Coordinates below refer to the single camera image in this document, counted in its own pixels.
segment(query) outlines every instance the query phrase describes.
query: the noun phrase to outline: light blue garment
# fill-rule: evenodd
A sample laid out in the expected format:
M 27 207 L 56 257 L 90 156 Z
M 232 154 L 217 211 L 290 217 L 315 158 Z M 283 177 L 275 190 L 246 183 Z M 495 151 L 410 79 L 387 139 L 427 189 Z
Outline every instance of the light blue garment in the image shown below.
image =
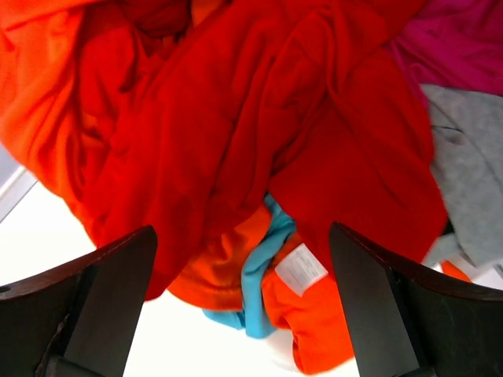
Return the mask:
M 264 203 L 272 214 L 269 231 L 244 263 L 241 271 L 241 290 L 243 291 L 243 310 L 240 312 L 216 312 L 203 310 L 211 320 L 236 329 L 244 328 L 251 338 L 263 339 L 276 330 L 267 318 L 262 300 L 262 278 L 274 255 L 296 231 L 296 225 L 280 208 L 271 195 Z

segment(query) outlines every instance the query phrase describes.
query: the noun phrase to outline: garment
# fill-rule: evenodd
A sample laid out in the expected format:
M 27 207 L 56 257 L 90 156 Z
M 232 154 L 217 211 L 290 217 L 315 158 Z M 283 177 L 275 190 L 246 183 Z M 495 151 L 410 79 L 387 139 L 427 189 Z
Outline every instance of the garment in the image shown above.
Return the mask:
M 270 206 L 264 203 L 245 222 L 206 245 L 205 252 L 194 256 L 171 282 L 169 292 L 199 308 L 242 311 L 241 270 L 270 227 L 278 223 L 273 216 Z
M 114 3 L 56 8 L 2 29 L 0 141 L 97 245 L 154 226 L 147 299 L 266 192 L 324 265 L 334 221 L 419 261 L 446 212 L 428 114 L 382 45 L 423 4 L 234 0 L 162 58 Z
M 293 358 L 304 374 L 326 372 L 352 357 L 353 347 L 336 281 L 327 275 L 298 296 L 275 268 L 298 245 L 275 257 L 262 282 L 263 301 L 271 323 L 292 330 Z
M 503 3 L 430 0 L 389 49 L 424 103 L 419 84 L 503 95 Z
M 422 86 L 430 101 L 435 176 L 454 234 L 439 238 L 429 265 L 465 254 L 475 266 L 503 258 L 503 98 Z
M 243 310 L 204 311 L 206 317 L 232 328 L 244 328 L 247 336 L 257 339 L 265 338 L 275 330 L 264 311 L 262 278 L 274 255 L 296 230 L 292 218 L 283 212 L 271 195 L 266 196 L 264 203 L 273 215 L 273 219 L 266 236 L 250 253 L 242 269 Z

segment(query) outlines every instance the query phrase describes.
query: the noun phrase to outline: white surface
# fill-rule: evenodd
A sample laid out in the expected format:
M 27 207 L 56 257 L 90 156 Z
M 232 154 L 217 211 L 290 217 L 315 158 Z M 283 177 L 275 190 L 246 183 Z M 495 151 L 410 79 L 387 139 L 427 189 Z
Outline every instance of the white surface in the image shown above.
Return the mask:
M 92 250 L 64 202 L 37 184 L 0 223 L 0 286 Z M 143 307 L 125 376 L 299 376 L 288 370 L 291 345 L 286 331 L 266 341 L 248 339 L 166 293 Z M 358 370 L 351 361 L 325 375 L 358 377 Z

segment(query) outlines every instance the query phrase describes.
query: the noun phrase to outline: pink garment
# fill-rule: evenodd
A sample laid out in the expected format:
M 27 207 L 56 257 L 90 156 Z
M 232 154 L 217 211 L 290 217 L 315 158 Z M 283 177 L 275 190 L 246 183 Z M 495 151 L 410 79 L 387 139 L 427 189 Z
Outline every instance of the pink garment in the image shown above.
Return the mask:
M 388 49 L 425 103 L 419 84 L 503 95 L 503 2 L 430 0 Z

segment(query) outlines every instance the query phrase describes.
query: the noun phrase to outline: white label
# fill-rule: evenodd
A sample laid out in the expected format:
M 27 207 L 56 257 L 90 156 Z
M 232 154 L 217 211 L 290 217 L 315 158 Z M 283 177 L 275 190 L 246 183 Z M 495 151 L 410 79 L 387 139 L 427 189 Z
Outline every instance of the white label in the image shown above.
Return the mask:
M 329 274 L 304 243 L 283 259 L 275 270 L 298 296 Z

